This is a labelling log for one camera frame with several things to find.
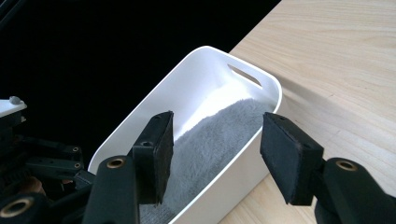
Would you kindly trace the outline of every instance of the black background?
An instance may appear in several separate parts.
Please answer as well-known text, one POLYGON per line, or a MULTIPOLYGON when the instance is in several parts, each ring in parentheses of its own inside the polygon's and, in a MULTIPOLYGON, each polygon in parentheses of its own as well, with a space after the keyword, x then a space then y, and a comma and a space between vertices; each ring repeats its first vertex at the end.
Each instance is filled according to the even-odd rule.
POLYGON ((0 31, 0 99, 21 133, 93 152, 189 52, 229 52, 280 0, 28 0, 0 31))

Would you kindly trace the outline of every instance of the wooden table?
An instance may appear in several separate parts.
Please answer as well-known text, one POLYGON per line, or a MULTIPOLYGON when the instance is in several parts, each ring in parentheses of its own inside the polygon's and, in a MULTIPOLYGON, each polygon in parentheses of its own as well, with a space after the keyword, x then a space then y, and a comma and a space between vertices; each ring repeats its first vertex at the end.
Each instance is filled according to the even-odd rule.
MULTIPOLYGON (((278 78, 324 159, 363 165, 396 196, 394 0, 282 0, 230 53, 278 78)), ((286 205, 269 175, 220 223, 316 223, 313 208, 286 205)))

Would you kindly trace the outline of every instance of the black metal bracket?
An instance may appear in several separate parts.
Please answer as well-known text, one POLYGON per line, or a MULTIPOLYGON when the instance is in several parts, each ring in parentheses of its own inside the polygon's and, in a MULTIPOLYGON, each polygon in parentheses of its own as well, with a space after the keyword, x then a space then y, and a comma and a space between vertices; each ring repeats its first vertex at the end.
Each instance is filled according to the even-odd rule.
POLYGON ((315 216, 327 223, 396 223, 396 203, 360 164, 322 159, 324 148, 291 120, 263 115, 261 154, 286 203, 318 202, 315 216))
MULTIPOLYGON (((77 190, 56 202, 40 193, 7 197, 0 202, 0 223, 139 223, 139 204, 163 200, 173 145, 173 112, 168 111, 151 118, 128 155, 102 161, 97 175, 73 170, 72 165, 66 169, 52 159, 54 166, 62 164, 63 171, 74 174, 77 190)), ((38 174, 64 177, 47 171, 43 164, 50 167, 51 163, 43 158, 28 161, 38 174)))

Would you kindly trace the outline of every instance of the gray cloth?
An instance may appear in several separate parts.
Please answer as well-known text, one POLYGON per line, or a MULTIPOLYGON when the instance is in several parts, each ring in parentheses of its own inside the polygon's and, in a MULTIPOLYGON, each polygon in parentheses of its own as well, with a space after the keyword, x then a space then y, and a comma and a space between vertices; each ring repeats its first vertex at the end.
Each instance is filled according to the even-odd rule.
POLYGON ((163 203, 140 205, 141 223, 171 221, 260 129, 262 115, 268 111, 268 105, 256 100, 241 100, 181 135, 174 144, 163 203))

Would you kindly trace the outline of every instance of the storage bin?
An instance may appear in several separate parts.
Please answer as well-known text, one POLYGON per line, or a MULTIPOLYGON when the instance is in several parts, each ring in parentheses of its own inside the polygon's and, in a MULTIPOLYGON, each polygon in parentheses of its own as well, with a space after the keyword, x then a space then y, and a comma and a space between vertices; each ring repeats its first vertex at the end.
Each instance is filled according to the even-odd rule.
MULTIPOLYGON (((171 110, 175 141, 201 119, 239 100, 253 98, 273 113, 287 112, 275 77, 221 50, 203 46, 189 53, 97 149, 88 170, 106 158, 126 155, 149 119, 171 110)), ((259 129, 227 166, 171 223, 218 223, 269 174, 260 155, 259 129)))

